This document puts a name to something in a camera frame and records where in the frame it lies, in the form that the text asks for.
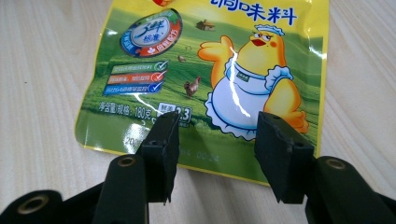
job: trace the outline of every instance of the chicken apron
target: chicken apron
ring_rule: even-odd
[[[206,114],[224,133],[251,140],[256,137],[257,119],[271,92],[282,78],[293,79],[288,67],[275,66],[267,76],[239,66],[236,57],[225,64],[225,77],[205,102]]]

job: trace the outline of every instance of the wooden table surface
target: wooden table surface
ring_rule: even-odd
[[[105,179],[114,155],[83,149],[75,120],[111,0],[0,1],[0,211],[23,194],[67,199]],[[396,2],[330,1],[322,155],[396,199]],[[179,168],[151,223],[307,223],[264,186]]]

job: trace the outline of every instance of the seasoning packet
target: seasoning packet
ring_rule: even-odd
[[[162,113],[180,113],[178,165],[267,184],[259,111],[319,154],[326,0],[114,0],[76,123],[89,149],[134,154]]]

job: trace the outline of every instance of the chicken mascot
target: chicken mascot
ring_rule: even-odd
[[[256,25],[257,32],[238,51],[226,35],[220,42],[205,42],[198,56],[213,62],[213,91],[205,102],[206,114],[224,133],[252,140],[259,111],[275,114],[299,133],[308,131],[300,94],[285,59],[282,29]]]

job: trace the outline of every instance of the chef hat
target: chef hat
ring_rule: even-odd
[[[277,35],[284,35],[284,33],[282,32],[282,29],[277,28],[276,26],[270,26],[270,25],[255,25],[254,27],[256,27],[256,29],[258,31],[268,31]]]

